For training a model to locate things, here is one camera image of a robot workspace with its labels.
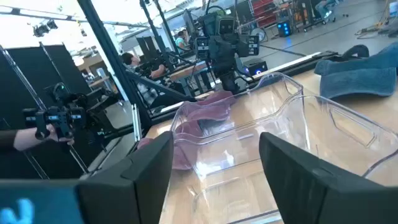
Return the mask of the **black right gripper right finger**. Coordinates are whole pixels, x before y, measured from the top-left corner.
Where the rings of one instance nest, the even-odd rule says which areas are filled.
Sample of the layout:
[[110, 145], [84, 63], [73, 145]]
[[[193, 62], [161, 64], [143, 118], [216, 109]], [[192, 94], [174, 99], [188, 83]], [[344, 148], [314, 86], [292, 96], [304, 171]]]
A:
[[397, 223], [397, 187], [385, 187], [263, 132], [259, 154], [284, 223]]

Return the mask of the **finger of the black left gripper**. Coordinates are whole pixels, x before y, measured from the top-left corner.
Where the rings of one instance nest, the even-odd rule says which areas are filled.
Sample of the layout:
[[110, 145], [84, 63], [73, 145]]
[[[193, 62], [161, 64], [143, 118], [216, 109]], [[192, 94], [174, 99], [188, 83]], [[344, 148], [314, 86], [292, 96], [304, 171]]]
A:
[[248, 48], [249, 56], [255, 56], [259, 54], [259, 37], [257, 35], [250, 35], [248, 37]]
[[195, 41], [195, 52], [199, 59], [208, 58], [208, 38], [198, 37]]

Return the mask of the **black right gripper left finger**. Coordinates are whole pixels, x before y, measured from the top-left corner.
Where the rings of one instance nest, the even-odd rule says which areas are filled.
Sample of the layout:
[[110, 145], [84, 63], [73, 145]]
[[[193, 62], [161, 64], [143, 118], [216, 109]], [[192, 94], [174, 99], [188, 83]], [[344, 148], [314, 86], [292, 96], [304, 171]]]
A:
[[113, 166], [78, 184], [85, 223], [155, 224], [169, 185], [174, 136], [166, 131]]

